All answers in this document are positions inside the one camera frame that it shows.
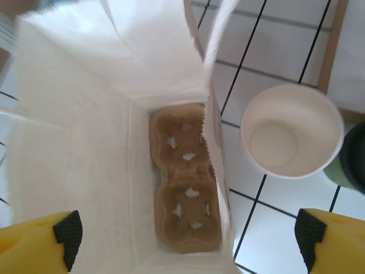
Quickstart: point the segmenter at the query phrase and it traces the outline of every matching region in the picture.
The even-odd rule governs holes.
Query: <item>white paper cup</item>
[[[247,106],[241,146],[267,174],[304,178],[325,168],[344,137],[340,112],[319,91],[296,84],[272,87]]]

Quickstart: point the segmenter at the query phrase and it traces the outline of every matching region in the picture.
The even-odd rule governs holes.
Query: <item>white paper bag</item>
[[[223,1],[204,62],[188,1],[82,1],[20,19],[10,203],[15,223],[79,210],[84,236],[73,273],[239,273],[209,84],[236,2]],[[177,254],[155,234],[161,177],[150,157],[149,119],[186,102],[206,103],[223,237],[212,253]]]

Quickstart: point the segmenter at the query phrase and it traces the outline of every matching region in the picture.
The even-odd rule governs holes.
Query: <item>floor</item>
[[[193,2],[205,44],[219,0]],[[315,87],[338,0],[241,0],[224,34],[213,74],[221,108],[235,242],[244,274],[306,274],[295,237],[300,208],[319,208],[365,220],[365,196],[339,188],[320,172],[283,180],[257,171],[240,150],[238,128],[246,105],[271,86]],[[0,75],[0,107],[17,105],[13,63]],[[4,184],[6,133],[0,114],[0,227],[9,224]]]

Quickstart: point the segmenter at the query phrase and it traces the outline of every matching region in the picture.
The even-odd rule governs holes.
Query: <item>green object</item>
[[[339,155],[324,172],[336,184],[365,194],[365,123],[350,130]]]
[[[342,171],[339,155],[325,168],[324,172],[336,184],[353,190],[355,189]]]

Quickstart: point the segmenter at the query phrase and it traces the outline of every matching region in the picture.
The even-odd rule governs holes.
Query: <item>cup rim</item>
[[[287,176],[287,175],[276,174],[276,173],[273,173],[273,172],[267,170],[266,168],[261,166],[261,164],[259,164],[255,160],[252,153],[250,152],[250,149],[249,149],[249,146],[248,146],[248,141],[244,138],[244,121],[247,117],[247,109],[249,108],[249,106],[251,104],[253,104],[254,102],[256,102],[257,100],[259,100],[261,97],[265,96],[267,93],[273,92],[275,90],[280,90],[283,87],[285,87],[285,88],[291,87],[293,89],[300,88],[300,89],[302,89],[301,92],[303,92],[303,91],[310,92],[314,96],[317,96],[318,99],[322,100],[323,102],[325,102],[330,107],[330,110],[336,116],[336,120],[337,120],[338,125],[339,125],[340,133],[339,133],[339,136],[338,136],[337,145],[336,145],[335,149],[333,150],[332,155],[329,157],[329,159],[325,163],[323,163],[322,165],[320,165],[319,167],[317,167],[316,169],[314,169],[313,171],[311,171],[307,174],[297,175],[297,176]],[[327,98],[327,96],[325,96],[325,94],[323,94],[319,90],[316,90],[316,89],[311,88],[311,87],[306,87],[306,86],[303,86],[303,85],[300,85],[300,84],[280,84],[280,85],[271,87],[267,90],[264,90],[263,92],[256,95],[251,100],[251,102],[247,105],[246,110],[245,110],[245,112],[242,116],[241,125],[240,125],[240,143],[241,143],[241,147],[244,150],[244,153],[246,154],[246,156],[248,156],[249,160],[257,168],[259,168],[261,171],[263,171],[265,174],[275,176],[275,177],[279,177],[279,178],[284,178],[284,179],[303,179],[303,178],[309,177],[309,176],[317,173],[320,170],[323,170],[326,166],[328,166],[333,161],[333,159],[337,156],[337,154],[339,154],[339,151],[342,148],[343,139],[344,139],[344,122],[343,122],[341,113],[338,110],[338,108],[335,106],[335,104],[333,104],[333,102],[331,100],[329,100],[329,98]]]

